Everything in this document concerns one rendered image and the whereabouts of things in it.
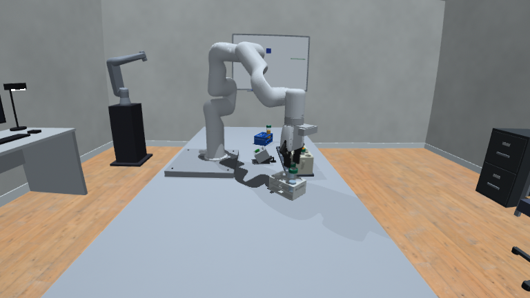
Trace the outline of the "blue tube rack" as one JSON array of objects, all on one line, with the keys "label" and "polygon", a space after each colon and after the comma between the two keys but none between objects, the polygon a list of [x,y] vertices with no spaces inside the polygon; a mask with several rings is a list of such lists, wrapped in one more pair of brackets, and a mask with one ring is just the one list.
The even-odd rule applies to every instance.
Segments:
[{"label": "blue tube rack", "polygon": [[[258,136],[259,135],[259,136]],[[271,136],[271,138],[267,138],[268,136]],[[266,134],[266,132],[261,132],[254,136],[254,144],[255,145],[261,145],[266,146],[269,143],[273,141],[273,133],[270,133],[269,135]]]}]

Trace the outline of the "white tube rack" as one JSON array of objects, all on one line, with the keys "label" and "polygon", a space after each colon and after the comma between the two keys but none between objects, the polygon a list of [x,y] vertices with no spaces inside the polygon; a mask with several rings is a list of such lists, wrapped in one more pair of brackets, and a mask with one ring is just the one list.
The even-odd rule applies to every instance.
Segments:
[{"label": "white tube rack", "polygon": [[[290,185],[287,181],[287,175],[283,175],[283,173],[288,175],[287,172],[281,171],[271,176],[269,181],[269,190],[272,190],[273,192],[276,192],[277,194],[292,201],[306,193],[305,179],[297,177],[297,179],[301,179],[302,181],[296,181],[295,185]],[[293,188],[293,192],[288,191],[289,186]]]}]

